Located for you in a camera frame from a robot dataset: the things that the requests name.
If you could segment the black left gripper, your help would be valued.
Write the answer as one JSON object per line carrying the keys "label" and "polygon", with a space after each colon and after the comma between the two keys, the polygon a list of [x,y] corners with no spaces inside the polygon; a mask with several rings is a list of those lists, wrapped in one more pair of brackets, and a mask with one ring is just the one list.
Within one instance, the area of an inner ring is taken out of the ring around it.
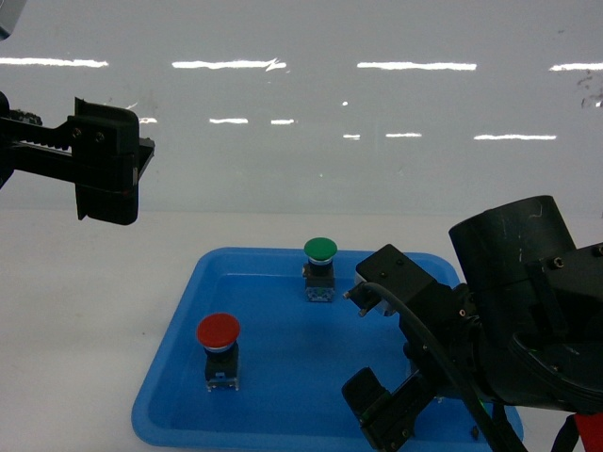
{"label": "black left gripper", "polygon": [[135,222],[139,179],[154,151],[155,143],[139,135],[139,118],[131,110],[76,99],[74,115],[47,128],[39,116],[11,109],[1,93],[1,186],[15,170],[73,183],[80,219]]}

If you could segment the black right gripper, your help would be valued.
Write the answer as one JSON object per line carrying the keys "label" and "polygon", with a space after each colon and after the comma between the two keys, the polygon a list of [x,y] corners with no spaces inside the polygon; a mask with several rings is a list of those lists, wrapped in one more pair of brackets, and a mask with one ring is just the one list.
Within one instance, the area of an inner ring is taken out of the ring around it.
{"label": "black right gripper", "polygon": [[439,283],[437,293],[399,316],[406,336],[406,357],[413,372],[394,392],[381,385],[373,370],[364,367],[342,387],[342,396],[371,447],[399,451],[414,436],[417,417],[435,395],[461,399],[467,390],[485,398],[480,382],[477,341],[481,322],[466,284]]}

